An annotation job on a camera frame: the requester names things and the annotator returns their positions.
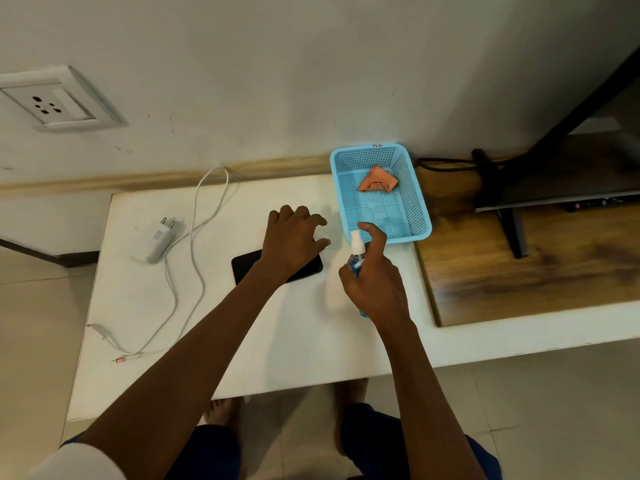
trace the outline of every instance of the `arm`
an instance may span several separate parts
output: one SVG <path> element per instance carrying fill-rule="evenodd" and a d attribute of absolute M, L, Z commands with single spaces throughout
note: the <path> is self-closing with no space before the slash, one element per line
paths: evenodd
<path fill-rule="evenodd" d="M 306 207 L 269 214 L 262 257 L 220 304 L 132 384 L 79 442 L 104 452 L 129 480 L 162 478 L 211 400 L 271 295 L 329 245 Z"/>
<path fill-rule="evenodd" d="M 424 351 L 398 268 L 383 252 L 387 236 L 373 224 L 359 277 L 340 269 L 344 290 L 374 323 L 387 349 L 412 478 L 485 479 Z"/>

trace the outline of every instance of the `television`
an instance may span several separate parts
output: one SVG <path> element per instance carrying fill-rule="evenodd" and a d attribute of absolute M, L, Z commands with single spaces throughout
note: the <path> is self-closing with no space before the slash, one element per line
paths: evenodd
<path fill-rule="evenodd" d="M 527 255 L 518 207 L 569 210 L 640 200 L 640 48 L 523 155 L 472 157 L 483 180 L 476 212 L 495 210 L 516 258 Z"/>

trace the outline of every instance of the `tv stand leg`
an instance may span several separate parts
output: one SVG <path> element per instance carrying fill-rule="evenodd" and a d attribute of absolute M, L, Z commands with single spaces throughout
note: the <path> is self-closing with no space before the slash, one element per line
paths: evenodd
<path fill-rule="evenodd" d="M 516 259 L 528 256 L 527 238 L 520 213 L 516 209 L 499 209 L 496 212 L 513 256 Z"/>

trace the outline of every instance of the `white sleeve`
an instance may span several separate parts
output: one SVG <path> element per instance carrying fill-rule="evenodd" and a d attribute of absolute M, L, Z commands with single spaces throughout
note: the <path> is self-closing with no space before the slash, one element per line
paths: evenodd
<path fill-rule="evenodd" d="M 70 443 L 50 455 L 25 480 L 126 480 L 118 466 L 98 448 Z"/>

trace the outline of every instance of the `person's left hand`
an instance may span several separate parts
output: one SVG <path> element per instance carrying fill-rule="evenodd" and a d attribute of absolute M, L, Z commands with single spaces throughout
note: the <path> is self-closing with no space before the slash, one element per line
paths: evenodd
<path fill-rule="evenodd" d="M 282 283 L 331 244 L 329 239 L 314 242 L 316 227 L 326 226 L 320 214 L 309 214 L 304 205 L 294 212 L 288 205 L 269 213 L 267 232 L 258 261 Z"/>

